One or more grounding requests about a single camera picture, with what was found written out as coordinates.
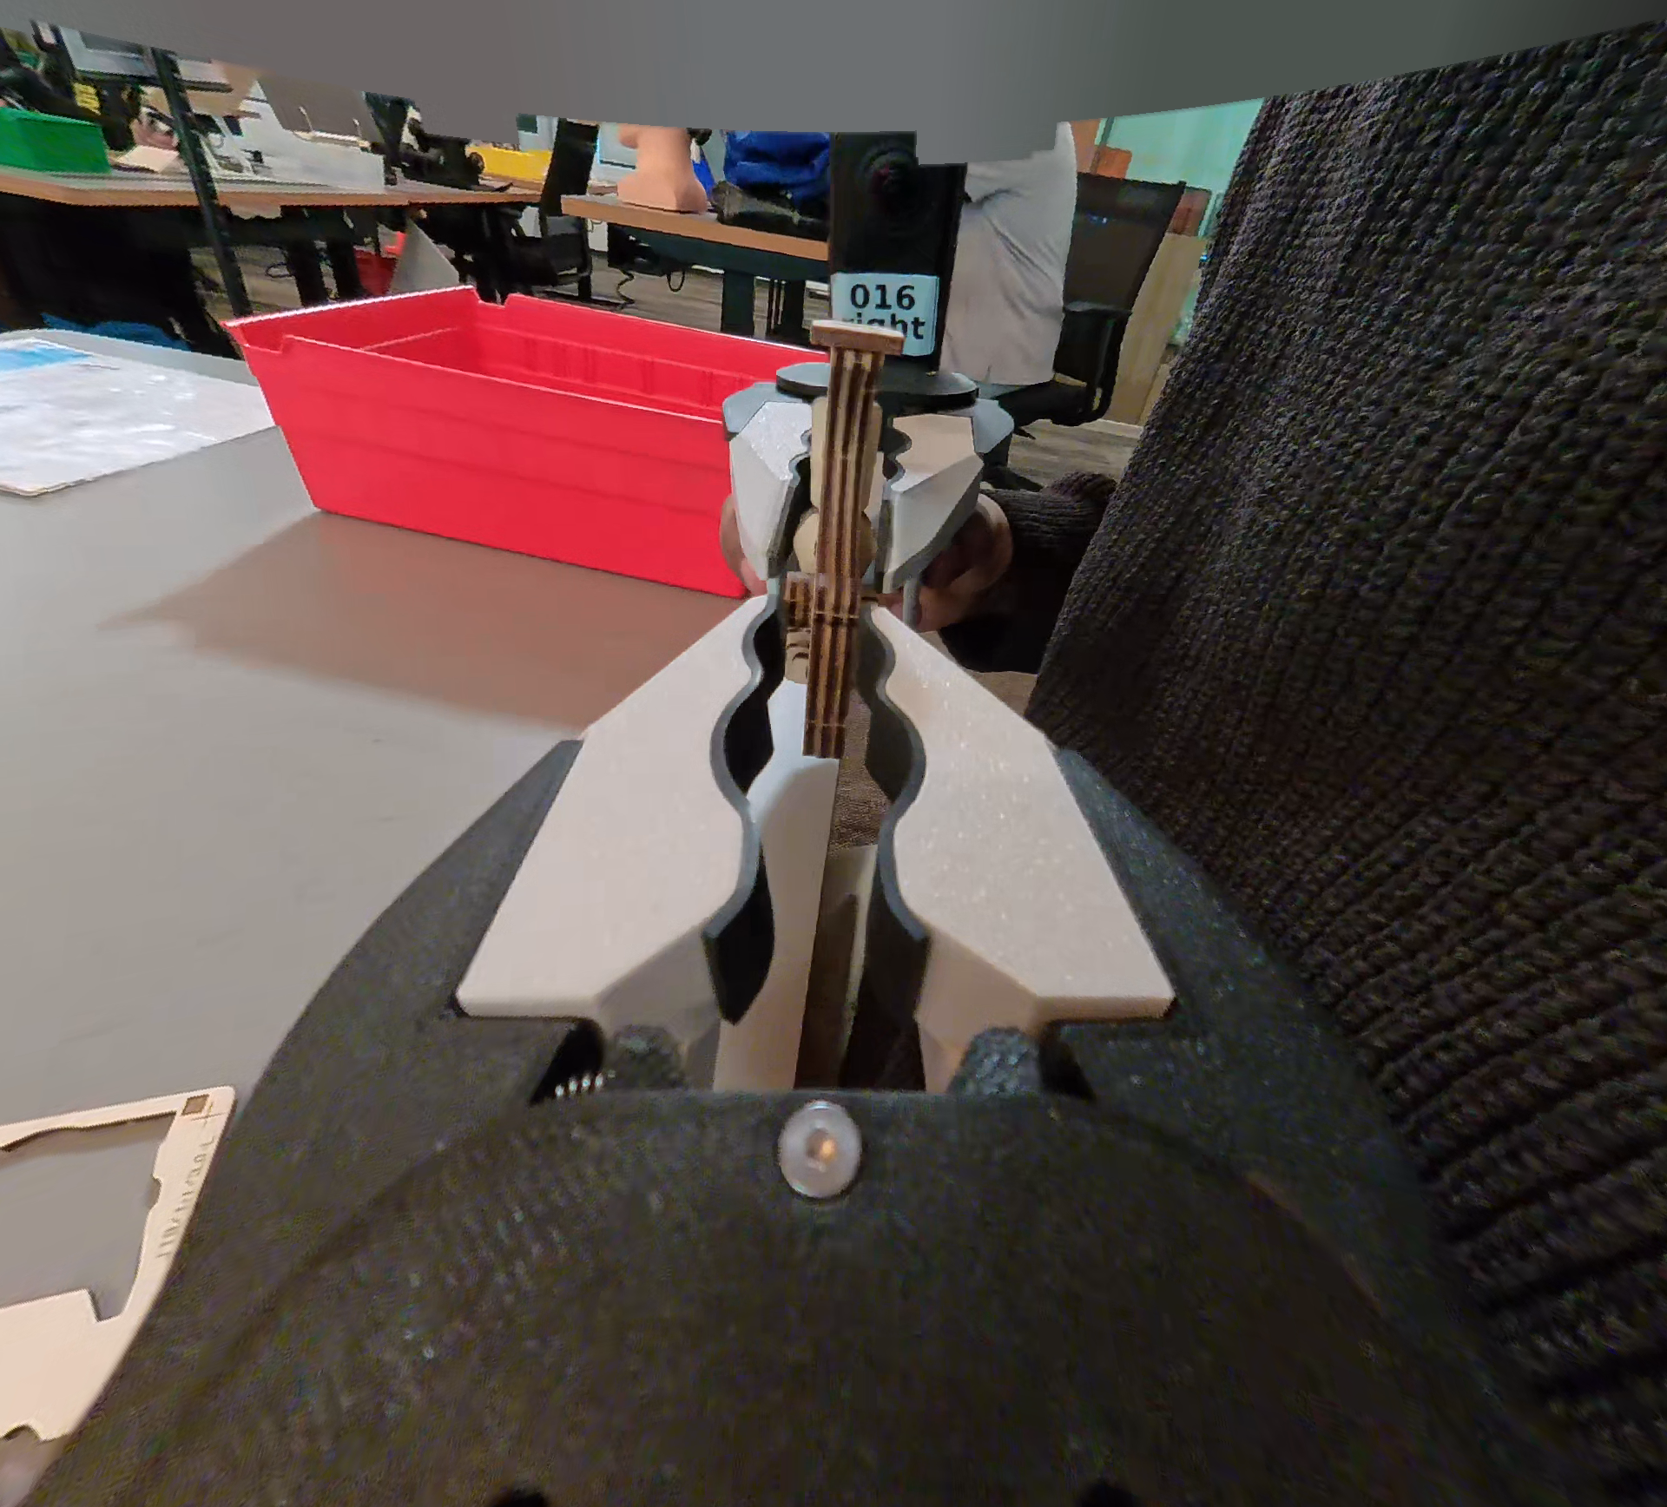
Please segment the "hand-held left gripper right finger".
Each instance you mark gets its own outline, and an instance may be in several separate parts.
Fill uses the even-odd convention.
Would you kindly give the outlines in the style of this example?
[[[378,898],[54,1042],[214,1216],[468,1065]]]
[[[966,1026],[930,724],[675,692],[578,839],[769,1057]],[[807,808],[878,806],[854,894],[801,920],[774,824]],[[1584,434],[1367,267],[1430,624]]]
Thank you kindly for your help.
[[[946,1090],[988,1031],[1163,1019],[1163,972],[1060,756],[892,616],[862,642],[868,774],[890,810],[863,977]]]

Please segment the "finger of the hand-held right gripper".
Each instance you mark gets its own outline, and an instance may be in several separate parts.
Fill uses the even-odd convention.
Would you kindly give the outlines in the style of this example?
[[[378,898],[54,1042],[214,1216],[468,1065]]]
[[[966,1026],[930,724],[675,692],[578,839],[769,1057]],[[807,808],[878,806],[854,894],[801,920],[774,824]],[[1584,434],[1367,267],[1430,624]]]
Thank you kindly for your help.
[[[792,541],[807,511],[813,406],[776,386],[746,386],[721,404],[730,497],[721,555],[746,594],[763,594],[797,561]]]
[[[886,417],[881,435],[881,592],[900,594],[968,521],[985,461],[1012,435],[998,401]]]

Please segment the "wooden puzzle model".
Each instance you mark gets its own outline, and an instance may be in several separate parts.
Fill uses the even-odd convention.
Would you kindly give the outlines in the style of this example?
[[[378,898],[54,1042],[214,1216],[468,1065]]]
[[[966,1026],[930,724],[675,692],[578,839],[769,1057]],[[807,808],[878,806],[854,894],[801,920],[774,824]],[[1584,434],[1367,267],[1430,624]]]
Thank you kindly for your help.
[[[807,510],[791,537],[796,569],[783,581],[786,629],[804,651],[803,755],[837,762],[863,613],[863,576],[875,555],[868,515],[881,478],[881,372],[902,335],[823,320],[809,331],[828,353],[828,393],[813,401]]]

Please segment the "person's right forearm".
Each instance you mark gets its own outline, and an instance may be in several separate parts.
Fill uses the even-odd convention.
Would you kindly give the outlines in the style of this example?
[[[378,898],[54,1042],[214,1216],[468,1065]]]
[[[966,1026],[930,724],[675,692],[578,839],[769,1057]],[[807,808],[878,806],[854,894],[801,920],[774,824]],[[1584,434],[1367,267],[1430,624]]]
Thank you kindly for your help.
[[[1115,495],[1115,478],[1071,473],[1042,489],[998,489],[1005,569],[962,624],[963,662],[976,673],[1040,671],[1053,631]]]

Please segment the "grey desk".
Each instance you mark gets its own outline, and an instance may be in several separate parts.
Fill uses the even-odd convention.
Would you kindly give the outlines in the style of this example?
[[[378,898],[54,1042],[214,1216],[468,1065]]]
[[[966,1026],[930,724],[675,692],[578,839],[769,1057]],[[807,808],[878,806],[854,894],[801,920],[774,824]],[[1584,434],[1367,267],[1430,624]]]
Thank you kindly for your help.
[[[455,989],[570,736],[719,619],[646,583],[300,515],[279,439],[3,515],[3,1112],[225,1080],[238,1113],[162,1300],[28,1504],[779,1504],[723,1319],[632,1321],[480,1391],[402,1336],[394,1256],[497,1355],[578,1321],[522,1229],[596,1233],[553,1098],[595,1024]]]

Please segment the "person's right hand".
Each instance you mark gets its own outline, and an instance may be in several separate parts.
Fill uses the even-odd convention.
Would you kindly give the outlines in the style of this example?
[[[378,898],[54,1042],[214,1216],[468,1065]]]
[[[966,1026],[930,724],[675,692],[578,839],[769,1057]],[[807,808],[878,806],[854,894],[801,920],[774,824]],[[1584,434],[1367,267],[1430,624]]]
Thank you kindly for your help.
[[[992,495],[974,510],[922,576],[892,594],[874,594],[919,634],[941,634],[972,623],[998,623],[1010,614],[1010,523]]]

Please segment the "black bag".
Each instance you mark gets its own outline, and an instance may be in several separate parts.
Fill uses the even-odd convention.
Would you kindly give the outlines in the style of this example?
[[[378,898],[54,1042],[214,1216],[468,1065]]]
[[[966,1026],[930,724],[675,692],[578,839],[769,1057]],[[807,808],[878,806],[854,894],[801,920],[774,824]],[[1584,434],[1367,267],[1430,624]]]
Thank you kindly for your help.
[[[828,240],[828,207],[797,207],[779,190],[749,190],[719,181],[709,193],[709,207],[719,225],[749,227],[786,240]]]

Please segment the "blue cloth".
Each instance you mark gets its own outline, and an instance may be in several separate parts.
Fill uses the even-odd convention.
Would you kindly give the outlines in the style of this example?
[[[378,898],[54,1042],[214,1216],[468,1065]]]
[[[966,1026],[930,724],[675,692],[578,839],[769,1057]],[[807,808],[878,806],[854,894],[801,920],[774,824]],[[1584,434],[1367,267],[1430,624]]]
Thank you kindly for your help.
[[[752,198],[823,215],[829,193],[828,133],[726,131],[721,180]]]

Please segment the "wooden side table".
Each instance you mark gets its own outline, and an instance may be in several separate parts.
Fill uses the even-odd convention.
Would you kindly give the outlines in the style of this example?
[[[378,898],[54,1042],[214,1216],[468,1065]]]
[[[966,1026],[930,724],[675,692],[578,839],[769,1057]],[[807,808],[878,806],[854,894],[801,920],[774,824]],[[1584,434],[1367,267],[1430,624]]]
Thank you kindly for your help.
[[[673,269],[705,269],[719,276],[719,331],[757,338],[757,289],[763,285],[763,338],[807,346],[807,286],[824,286],[829,257],[824,240],[726,225],[711,214],[675,214],[621,204],[617,197],[562,197],[558,212],[588,225],[626,230]]]

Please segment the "black mesh office chair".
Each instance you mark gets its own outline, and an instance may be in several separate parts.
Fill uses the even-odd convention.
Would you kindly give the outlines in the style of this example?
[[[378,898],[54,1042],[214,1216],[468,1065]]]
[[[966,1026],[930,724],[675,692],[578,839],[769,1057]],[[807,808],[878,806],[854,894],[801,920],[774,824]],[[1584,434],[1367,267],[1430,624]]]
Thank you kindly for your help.
[[[1185,183],[1076,180],[1053,380],[998,400],[1017,434],[1040,422],[1078,429],[1109,415],[1136,300],[1185,192]]]

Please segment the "mannequin head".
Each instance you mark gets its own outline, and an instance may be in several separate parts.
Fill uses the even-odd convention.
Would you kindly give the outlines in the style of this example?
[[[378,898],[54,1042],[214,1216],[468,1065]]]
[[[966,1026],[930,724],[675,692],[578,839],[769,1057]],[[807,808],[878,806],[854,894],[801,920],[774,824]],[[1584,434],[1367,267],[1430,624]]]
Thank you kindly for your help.
[[[613,187],[619,204],[664,214],[709,212],[709,190],[697,176],[697,150],[684,127],[619,126],[619,143],[634,154]]]

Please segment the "long wooden table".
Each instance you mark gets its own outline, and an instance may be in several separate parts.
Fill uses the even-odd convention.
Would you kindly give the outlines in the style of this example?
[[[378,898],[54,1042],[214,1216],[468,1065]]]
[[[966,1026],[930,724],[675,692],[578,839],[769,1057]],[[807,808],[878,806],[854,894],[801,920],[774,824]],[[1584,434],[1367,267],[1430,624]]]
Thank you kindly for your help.
[[[322,183],[209,181],[214,215],[208,218],[200,197],[186,176],[109,171],[74,176],[54,171],[3,169],[3,224],[28,218],[37,207],[52,207],[54,230],[67,218],[96,221],[98,230],[123,227],[136,247],[213,256],[219,293],[250,313],[239,269],[245,247],[299,256],[290,285],[304,308],[327,301],[355,301],[364,293],[355,249],[387,224],[438,212],[468,221],[484,232],[490,257],[499,256],[503,230],[537,192],[525,183],[487,183],[449,190],[433,183],[394,183],[345,190]]]

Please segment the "laminated paper sheet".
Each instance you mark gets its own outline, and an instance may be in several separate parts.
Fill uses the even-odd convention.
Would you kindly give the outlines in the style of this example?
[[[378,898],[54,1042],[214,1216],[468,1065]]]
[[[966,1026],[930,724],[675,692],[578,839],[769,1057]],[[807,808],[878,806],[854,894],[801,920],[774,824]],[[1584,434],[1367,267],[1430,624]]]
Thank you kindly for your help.
[[[96,333],[3,335],[5,497],[49,497],[271,426],[239,360]]]

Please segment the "punched wooden puzzle sheet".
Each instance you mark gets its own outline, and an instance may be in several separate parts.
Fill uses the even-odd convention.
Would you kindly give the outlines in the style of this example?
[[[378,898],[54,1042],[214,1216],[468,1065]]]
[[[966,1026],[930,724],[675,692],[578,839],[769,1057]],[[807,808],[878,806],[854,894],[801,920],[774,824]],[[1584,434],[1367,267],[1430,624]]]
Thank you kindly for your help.
[[[206,1087],[3,1125],[3,1153],[15,1156],[58,1134],[165,1122],[148,1171],[153,1199],[125,1304],[100,1316],[89,1289],[67,1289],[3,1309],[5,1436],[28,1431],[41,1441],[65,1438],[100,1400],[171,1278],[234,1107],[233,1087]]]

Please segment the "green plastic bin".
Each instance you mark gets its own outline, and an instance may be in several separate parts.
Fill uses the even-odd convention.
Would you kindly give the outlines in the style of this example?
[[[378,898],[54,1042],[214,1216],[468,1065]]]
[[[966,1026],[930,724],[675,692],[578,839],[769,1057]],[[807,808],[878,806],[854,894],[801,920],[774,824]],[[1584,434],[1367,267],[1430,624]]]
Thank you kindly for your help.
[[[45,176],[109,176],[113,159],[98,123],[27,109],[0,112],[3,169]]]

